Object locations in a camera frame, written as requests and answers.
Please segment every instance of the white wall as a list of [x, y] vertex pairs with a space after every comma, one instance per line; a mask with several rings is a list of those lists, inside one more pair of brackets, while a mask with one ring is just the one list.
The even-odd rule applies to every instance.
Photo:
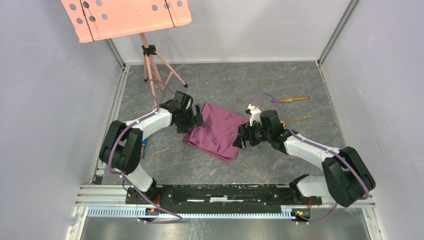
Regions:
[[323, 64], [388, 239], [423, 239], [424, 2], [362, 0]]
[[[349, 0], [188, 0], [192, 22], [148, 32], [169, 62], [317, 60]], [[142, 63], [138, 34], [115, 38], [127, 63]]]
[[78, 42], [61, 1], [1, 6], [0, 239], [60, 240], [120, 69], [105, 42]]

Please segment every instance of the tripod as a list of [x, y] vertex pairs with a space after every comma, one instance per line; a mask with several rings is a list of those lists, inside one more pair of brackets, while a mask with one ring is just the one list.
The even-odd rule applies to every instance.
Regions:
[[160, 90], [165, 89], [165, 85], [168, 84], [173, 74], [184, 85], [184, 87], [188, 88], [189, 85], [180, 77], [180, 75], [178, 75], [175, 69], [173, 69], [173, 67], [164, 59], [164, 57], [158, 51], [156, 51], [155, 45], [149, 45], [149, 42], [147, 42], [147, 38], [144, 32], [140, 33], [140, 37], [141, 37], [141, 40], [143, 41], [142, 49], [143, 49], [143, 55], [144, 55], [144, 81], [147, 82], [148, 80], [153, 79], [153, 76], [152, 76], [152, 69], [153, 69], [153, 75], [156, 77], [156, 79], [159, 82], [162, 82], [161, 75], [159, 74], [155, 59], [153, 58], [154, 55], [158, 56], [159, 59], [170, 70], [169, 76], [166, 79], [165, 83], [162, 83], [160, 85], [155, 85], [153, 81], [150, 81], [151, 92], [153, 93], [153, 95], [156, 97], [155, 88], [158, 88]]

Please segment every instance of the folded cloth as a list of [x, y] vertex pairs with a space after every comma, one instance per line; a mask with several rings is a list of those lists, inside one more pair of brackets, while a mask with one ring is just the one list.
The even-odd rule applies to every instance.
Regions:
[[233, 146], [233, 142], [237, 138], [239, 125], [249, 120], [210, 103], [204, 104], [201, 114], [204, 126], [193, 128], [184, 142], [224, 163], [235, 159], [240, 149]]

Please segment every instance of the maroon towel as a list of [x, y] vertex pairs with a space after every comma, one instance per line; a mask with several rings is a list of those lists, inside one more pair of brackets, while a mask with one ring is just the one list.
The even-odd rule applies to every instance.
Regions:
[[233, 146], [233, 142], [237, 138], [239, 125], [249, 120], [210, 103], [204, 104], [201, 114], [204, 127], [193, 128], [184, 142], [224, 163], [235, 159], [240, 149]]

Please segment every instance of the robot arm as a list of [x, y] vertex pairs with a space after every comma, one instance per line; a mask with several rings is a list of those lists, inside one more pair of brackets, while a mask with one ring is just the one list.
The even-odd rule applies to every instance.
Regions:
[[275, 110], [260, 111], [249, 105], [246, 112], [251, 114], [250, 121], [238, 127], [238, 136], [233, 146], [244, 149], [246, 141], [251, 146], [269, 142], [275, 150], [299, 157], [323, 170], [324, 176], [304, 175], [292, 182], [303, 197], [332, 197], [341, 206], [348, 207], [365, 194], [359, 181], [332, 152], [346, 160], [368, 191], [375, 188], [373, 177], [354, 148], [325, 146], [295, 131], [295, 135], [292, 135], [288, 129], [284, 129]]
[[188, 133], [192, 128], [203, 126], [203, 117], [200, 106], [195, 105], [197, 115], [194, 114], [193, 98], [183, 92], [177, 91], [172, 100], [159, 105], [158, 110], [127, 122], [113, 121], [107, 131], [100, 149], [99, 158], [108, 163], [114, 143], [121, 132], [130, 124], [144, 119], [131, 127], [121, 139], [112, 158], [112, 168], [119, 171], [141, 191], [146, 192], [152, 184], [156, 184], [140, 163], [142, 141], [154, 132], [176, 125], [178, 133]]

